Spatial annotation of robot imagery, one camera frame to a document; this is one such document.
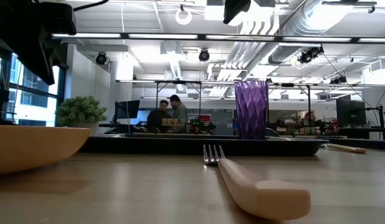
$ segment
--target camera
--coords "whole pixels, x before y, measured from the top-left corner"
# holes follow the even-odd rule
[[[98,56],[95,58],[95,62],[98,65],[105,65],[105,63],[106,63],[106,52],[98,52]]]
[[[201,49],[199,54],[199,61],[201,62],[207,62],[210,58],[210,54],[207,51],[207,49]]]

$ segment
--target green plant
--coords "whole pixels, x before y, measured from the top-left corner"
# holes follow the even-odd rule
[[[72,123],[94,123],[105,121],[106,108],[100,108],[100,102],[93,96],[76,96],[66,99],[57,111],[58,122],[62,126],[69,126]]]

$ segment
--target computer monitor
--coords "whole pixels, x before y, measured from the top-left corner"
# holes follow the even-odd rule
[[[116,106],[116,108],[118,109],[116,113],[117,119],[137,118],[138,109],[140,107],[139,100],[116,102],[115,105],[116,104],[118,104]]]
[[[366,124],[365,103],[336,100],[337,121],[343,124]]]

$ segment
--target potted plant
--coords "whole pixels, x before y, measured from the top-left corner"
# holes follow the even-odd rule
[[[90,128],[92,134],[98,132],[98,122],[106,121],[105,107],[93,96],[76,96],[66,99],[56,114],[60,125],[73,128]]]

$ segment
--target purple glass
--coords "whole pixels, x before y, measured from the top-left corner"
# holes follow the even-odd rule
[[[236,111],[243,139],[264,139],[268,106],[268,84],[248,81],[235,84]]]

